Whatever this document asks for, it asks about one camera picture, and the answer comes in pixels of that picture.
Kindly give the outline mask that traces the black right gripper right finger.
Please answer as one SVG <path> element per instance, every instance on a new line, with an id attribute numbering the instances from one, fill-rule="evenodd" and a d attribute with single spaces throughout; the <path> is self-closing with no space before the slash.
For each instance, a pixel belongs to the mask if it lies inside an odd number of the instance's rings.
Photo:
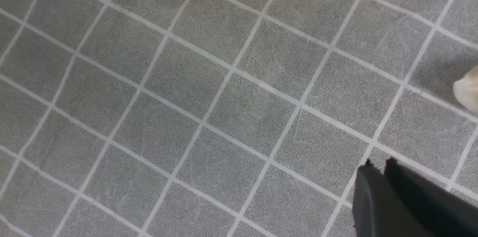
<path id="1" fill-rule="evenodd" d="M 435 237 L 476 237 L 477 208 L 401 165 L 386 161 L 384 175 L 415 220 Z"/>

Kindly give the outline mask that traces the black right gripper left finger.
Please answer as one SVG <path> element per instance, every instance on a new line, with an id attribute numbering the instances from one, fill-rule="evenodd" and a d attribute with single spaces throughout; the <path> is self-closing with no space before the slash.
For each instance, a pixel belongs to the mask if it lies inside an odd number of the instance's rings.
<path id="1" fill-rule="evenodd" d="M 352 215 L 357 237 L 433 236 L 412 216 L 369 159 L 356 172 Z"/>

